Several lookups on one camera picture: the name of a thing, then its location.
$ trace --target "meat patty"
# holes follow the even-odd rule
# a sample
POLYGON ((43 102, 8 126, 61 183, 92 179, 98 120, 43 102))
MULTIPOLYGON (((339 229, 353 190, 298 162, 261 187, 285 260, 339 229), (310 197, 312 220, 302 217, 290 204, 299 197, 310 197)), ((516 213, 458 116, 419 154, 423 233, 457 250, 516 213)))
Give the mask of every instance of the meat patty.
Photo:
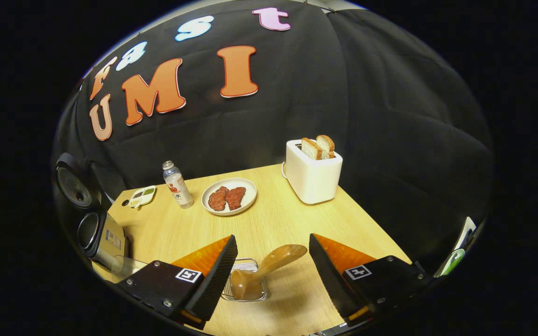
POLYGON ((242 202, 242 197, 244 197, 244 194, 246 194, 245 187, 237 187, 228 191, 228 194, 226 195, 226 200, 228 202, 230 210, 235 210, 241 207, 240 202, 242 202))
POLYGON ((221 186, 215 193, 209 196, 209 206, 215 211, 223 211, 226 208, 226 195, 228 189, 221 186))

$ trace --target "wooden spoon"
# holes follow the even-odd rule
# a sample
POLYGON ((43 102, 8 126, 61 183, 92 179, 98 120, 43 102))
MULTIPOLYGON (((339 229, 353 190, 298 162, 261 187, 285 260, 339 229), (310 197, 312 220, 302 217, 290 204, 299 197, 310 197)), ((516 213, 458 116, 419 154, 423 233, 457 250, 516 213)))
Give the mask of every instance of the wooden spoon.
POLYGON ((255 300, 261 297, 261 279, 290 262, 305 255, 307 248, 303 245, 284 245, 273 250, 263 261, 256 272, 234 270, 231 275, 231 289, 236 300, 255 300))

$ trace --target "bread slice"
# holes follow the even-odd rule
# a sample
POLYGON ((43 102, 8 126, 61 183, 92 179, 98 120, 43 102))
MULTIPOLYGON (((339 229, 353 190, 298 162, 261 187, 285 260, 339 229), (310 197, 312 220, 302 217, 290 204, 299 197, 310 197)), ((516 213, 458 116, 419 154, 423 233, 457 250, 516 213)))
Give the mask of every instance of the bread slice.
POLYGON ((333 142, 333 140, 331 140, 331 138, 329 138, 329 136, 318 136, 317 145, 322 149, 321 160, 331 159, 335 157, 335 155, 333 154, 333 151, 335 150, 335 143, 333 142))
POLYGON ((303 138, 302 151, 313 160, 321 160, 323 150, 309 138, 303 138))

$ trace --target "wire basket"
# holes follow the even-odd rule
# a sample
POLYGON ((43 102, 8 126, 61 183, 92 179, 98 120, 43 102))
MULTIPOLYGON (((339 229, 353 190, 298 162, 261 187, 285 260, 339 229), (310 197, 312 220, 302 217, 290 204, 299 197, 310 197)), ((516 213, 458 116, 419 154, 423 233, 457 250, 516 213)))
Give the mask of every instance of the wire basket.
POLYGON ((254 301, 267 300, 267 298, 269 298, 269 291, 267 291, 267 286, 265 285, 265 279, 261 279, 261 286, 263 288, 263 292, 261 294, 261 297, 258 299, 236 300, 231 291, 231 273, 234 270, 247 270, 247 271, 256 272, 258 269, 259 269, 259 264, 256 263, 256 260, 252 258, 236 258, 234 262, 234 266, 232 266, 232 270, 230 272, 230 277, 228 277, 228 280, 226 282, 226 287, 224 288, 223 293, 221 293, 221 298, 227 301, 235 301, 235 302, 254 302, 254 301))

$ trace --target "wooden table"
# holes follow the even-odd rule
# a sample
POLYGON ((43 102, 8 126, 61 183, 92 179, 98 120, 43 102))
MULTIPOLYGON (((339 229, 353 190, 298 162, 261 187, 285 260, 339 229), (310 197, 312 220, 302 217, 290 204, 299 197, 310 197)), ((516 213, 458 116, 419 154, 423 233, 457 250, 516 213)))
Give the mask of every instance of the wooden table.
MULTIPOLYGON (((143 262, 172 262, 220 238, 234 234, 238 258, 257 262, 285 244, 308 247, 308 236, 320 234, 374 258, 387 255, 408 262, 397 244, 346 192, 338 187, 333 200, 316 205, 301 202, 282 177, 280 164, 185 181, 194 205, 181 209, 166 185, 158 185, 149 204, 140 209, 122 206, 134 190, 124 191, 109 214, 125 228, 133 241, 132 257, 143 262), (254 204, 232 217, 219 217, 205 210, 201 195, 212 183, 245 178, 257 187, 254 204)), ((96 272, 111 280, 105 269, 96 272)), ((323 287, 307 253, 299 260, 270 273, 265 280, 271 297, 259 302, 220 299, 205 325, 207 334, 226 336, 301 336, 343 323, 323 287)))

